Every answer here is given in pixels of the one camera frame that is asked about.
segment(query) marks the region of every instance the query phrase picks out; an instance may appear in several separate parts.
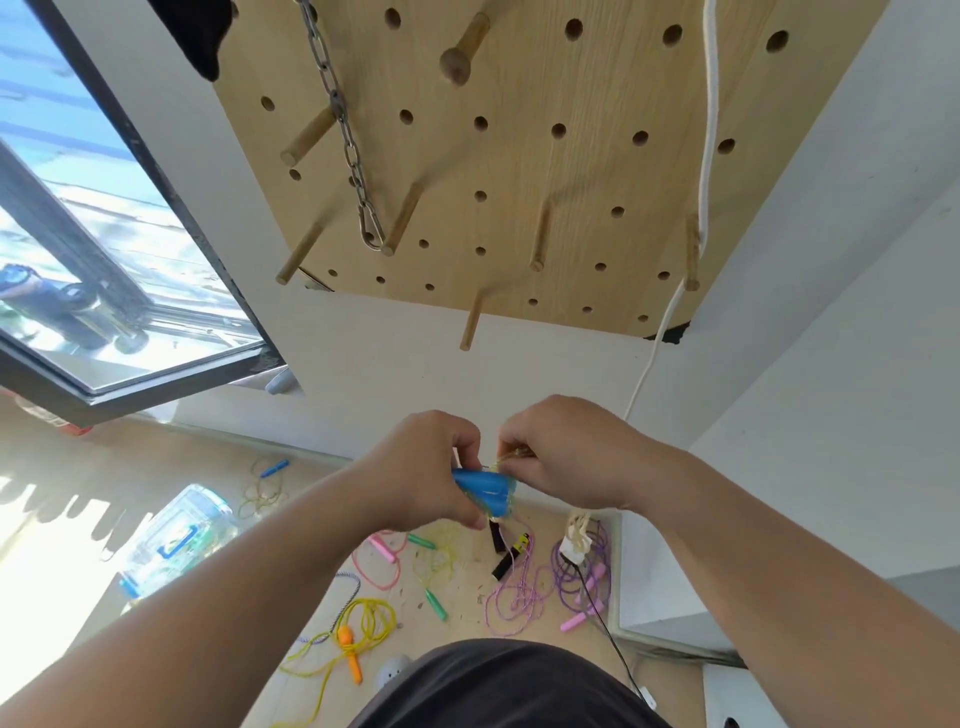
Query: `wooden pegboard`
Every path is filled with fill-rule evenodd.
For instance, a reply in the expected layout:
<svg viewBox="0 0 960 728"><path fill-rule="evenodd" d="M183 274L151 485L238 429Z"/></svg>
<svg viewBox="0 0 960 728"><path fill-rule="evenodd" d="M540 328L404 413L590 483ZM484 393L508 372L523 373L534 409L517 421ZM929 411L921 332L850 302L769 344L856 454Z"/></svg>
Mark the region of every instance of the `wooden pegboard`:
<svg viewBox="0 0 960 728"><path fill-rule="evenodd" d="M719 0L718 140L729 152L713 166L700 290L674 324L692 318L886 4ZM327 103L300 8L237 0L216 90L291 249L323 227L304 270L336 291L466 310L485 289L484 313L656 331L697 207L701 0L314 5L384 228L412 182L424 192L386 257L360 240L336 127L288 169L280 151ZM457 87L439 58L478 11L491 29Z"/></svg>

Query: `window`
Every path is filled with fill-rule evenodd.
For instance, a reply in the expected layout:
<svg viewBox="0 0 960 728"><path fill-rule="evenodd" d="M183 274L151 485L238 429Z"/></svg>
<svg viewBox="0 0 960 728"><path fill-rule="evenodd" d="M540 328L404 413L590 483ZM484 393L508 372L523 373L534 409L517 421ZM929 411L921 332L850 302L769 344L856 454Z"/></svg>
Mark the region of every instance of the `window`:
<svg viewBox="0 0 960 728"><path fill-rule="evenodd" d="M0 0L0 384L91 425L282 361L50 0Z"/></svg>

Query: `white wall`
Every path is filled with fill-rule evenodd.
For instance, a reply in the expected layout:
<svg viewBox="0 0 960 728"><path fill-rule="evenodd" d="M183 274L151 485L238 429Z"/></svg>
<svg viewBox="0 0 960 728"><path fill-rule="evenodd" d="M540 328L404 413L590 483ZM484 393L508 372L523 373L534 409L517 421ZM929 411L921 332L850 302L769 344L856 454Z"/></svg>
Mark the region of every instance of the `white wall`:
<svg viewBox="0 0 960 728"><path fill-rule="evenodd" d="M547 394L622 409L646 342L485 316L463 353L464 312L278 286L276 222L212 89L146 0L56 1L332 433L318 449L355 453L440 407L480 425L489 458L499 423ZM960 173L958 25L949 0L893 0L684 344L665 348L637 425L692 443Z"/></svg>
<svg viewBox="0 0 960 728"><path fill-rule="evenodd" d="M691 448L884 578L960 564L958 228L960 183ZM626 520L623 548L621 626L703 613L648 523ZM956 615L940 578L915 596Z"/></svg>
<svg viewBox="0 0 960 728"><path fill-rule="evenodd" d="M786 728L783 718L745 669L704 666L707 727L724 728L731 717L740 728Z"/></svg>

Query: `black cable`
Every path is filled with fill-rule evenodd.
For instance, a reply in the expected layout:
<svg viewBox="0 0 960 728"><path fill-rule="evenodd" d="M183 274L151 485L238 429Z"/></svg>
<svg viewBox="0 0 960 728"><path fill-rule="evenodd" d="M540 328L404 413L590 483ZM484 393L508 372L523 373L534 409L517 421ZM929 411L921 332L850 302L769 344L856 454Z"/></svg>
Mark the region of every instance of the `black cable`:
<svg viewBox="0 0 960 728"><path fill-rule="evenodd" d="M616 640L613 639L613 635L610 633L610 630L607 629L607 623L603 621L603 618L600 616L600 611L597 609L597 605L593 603L593 597L590 596L590 590L587 588L587 580L584 578L584 573L580 571L580 567L570 561L564 556L564 561L566 561L573 569L576 570L577 576L580 577L580 583L584 585L584 592L587 593L587 599L590 600L590 607L593 609L593 614L600 620L600 623L603 625L603 631L607 633L607 637L610 638L610 644L613 645L613 649L616 650L617 657L620 658L620 662L623 663L623 668L627 670L627 677L630 678L630 682L634 686L637 696L646 704L647 700L643 697L643 693L640 692L640 688L636 686L636 680L634 680L634 675L630 672L630 666L627 665L627 661L623 657L623 653L620 651L620 648L616 645Z"/></svg>

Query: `hand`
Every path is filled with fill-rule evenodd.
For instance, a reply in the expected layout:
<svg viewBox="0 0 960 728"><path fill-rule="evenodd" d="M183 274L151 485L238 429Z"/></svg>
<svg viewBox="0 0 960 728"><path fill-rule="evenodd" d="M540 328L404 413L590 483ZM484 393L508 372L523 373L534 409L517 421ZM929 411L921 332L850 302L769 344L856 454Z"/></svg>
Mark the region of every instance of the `hand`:
<svg viewBox="0 0 960 728"><path fill-rule="evenodd" d="M377 530L411 531L438 519L467 528L487 517L453 482L451 468L480 470L480 430L445 412L410 415L349 469L356 475Z"/></svg>
<svg viewBox="0 0 960 728"><path fill-rule="evenodd" d="M534 457L508 457L499 470L578 508L642 513L645 491L669 481L687 457L627 425L603 407L554 395L500 427L497 457L529 448Z"/></svg>

